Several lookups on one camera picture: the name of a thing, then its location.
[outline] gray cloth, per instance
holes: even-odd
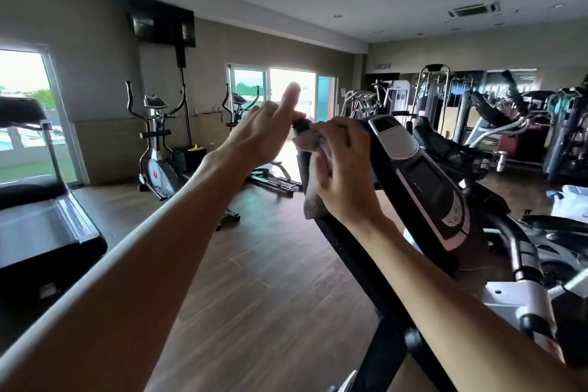
[[[329,212],[317,192],[318,182],[316,180],[316,173],[314,171],[316,151],[322,150],[325,153],[327,160],[327,168],[329,174],[333,172],[333,160],[331,158],[331,150],[327,141],[316,130],[306,130],[292,142],[300,150],[312,152],[311,164],[308,168],[308,186],[306,187],[306,196],[304,199],[304,217],[307,220],[326,216]]]

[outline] black box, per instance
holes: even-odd
[[[200,166],[200,163],[202,163],[202,159],[206,156],[206,149],[190,149],[192,149],[190,146],[172,149],[172,165],[175,167],[176,171],[191,174],[196,171],[198,166]]]

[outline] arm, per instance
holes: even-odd
[[[333,173],[318,154],[319,194],[377,263],[459,391],[579,391],[575,373],[511,327],[416,251],[380,209],[371,185],[370,135],[337,118],[313,127],[329,142]]]
[[[77,282],[0,359],[0,391],[142,391],[222,214],[288,135],[300,87],[241,121],[171,200]]]

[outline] forearm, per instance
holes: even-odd
[[[246,176],[212,153],[0,360],[0,390],[143,390],[222,214]]]
[[[350,227],[460,391],[576,391],[579,380],[416,251],[387,218]]]

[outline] ceiling vent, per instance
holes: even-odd
[[[475,16],[477,14],[496,14],[500,12],[500,4],[498,2],[480,3],[478,5],[469,5],[467,7],[455,8],[449,11],[451,17],[467,17]]]

